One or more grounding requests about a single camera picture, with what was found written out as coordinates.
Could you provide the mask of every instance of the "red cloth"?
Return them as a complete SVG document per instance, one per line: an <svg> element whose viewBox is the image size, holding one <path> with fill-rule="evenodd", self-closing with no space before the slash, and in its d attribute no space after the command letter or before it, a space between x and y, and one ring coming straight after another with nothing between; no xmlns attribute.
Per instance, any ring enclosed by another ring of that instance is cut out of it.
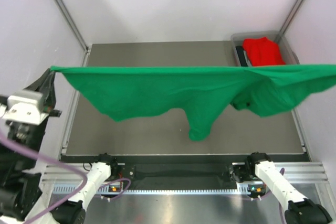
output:
<svg viewBox="0 0 336 224"><path fill-rule="evenodd" d="M285 65L278 44L266 37L245 39L243 48L252 66Z"/></svg>

